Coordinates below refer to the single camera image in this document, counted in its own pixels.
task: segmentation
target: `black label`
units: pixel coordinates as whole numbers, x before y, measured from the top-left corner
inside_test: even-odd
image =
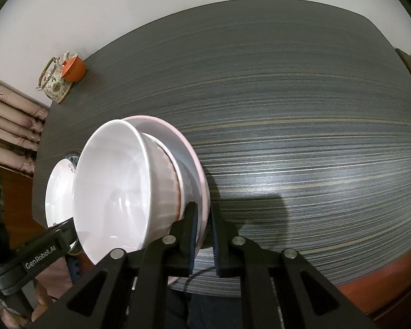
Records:
[[[57,252],[58,250],[58,246],[53,243],[49,246],[46,246],[39,252],[37,251],[34,256],[22,262],[22,265],[27,272],[32,272],[36,267],[38,267],[38,265],[41,265],[43,262],[48,261],[49,256],[54,256],[55,252]]]

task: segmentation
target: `table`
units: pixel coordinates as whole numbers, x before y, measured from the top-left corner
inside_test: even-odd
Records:
[[[334,284],[411,249],[411,76],[366,18],[300,0],[219,2],[142,26],[85,62],[45,123],[39,223],[56,162],[106,121],[147,114],[184,133],[212,203],[242,235],[295,247]],[[211,248],[175,286],[239,291],[214,277]]]

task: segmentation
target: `dark pants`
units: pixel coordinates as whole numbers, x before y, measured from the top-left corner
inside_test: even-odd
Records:
[[[165,329],[241,329],[240,298],[204,296],[168,289]]]

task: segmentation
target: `screw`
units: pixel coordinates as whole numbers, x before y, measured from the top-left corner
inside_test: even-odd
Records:
[[[176,237],[173,235],[166,235],[163,237],[163,243],[166,245],[171,245],[176,241]]]
[[[233,237],[233,239],[231,240],[231,242],[232,242],[234,245],[237,245],[237,246],[243,245],[243,244],[245,243],[245,237],[243,237],[243,236],[235,236],[235,237]]]
[[[296,258],[298,255],[298,252],[295,251],[294,249],[286,249],[283,254],[285,255],[285,257],[287,258]]]
[[[122,249],[114,249],[110,252],[111,258],[118,260],[119,258],[122,258],[124,254],[124,251]]]

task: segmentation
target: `orange cup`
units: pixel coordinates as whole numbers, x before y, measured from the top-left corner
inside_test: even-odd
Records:
[[[68,81],[80,81],[87,71],[84,61],[75,54],[62,67],[61,78]]]

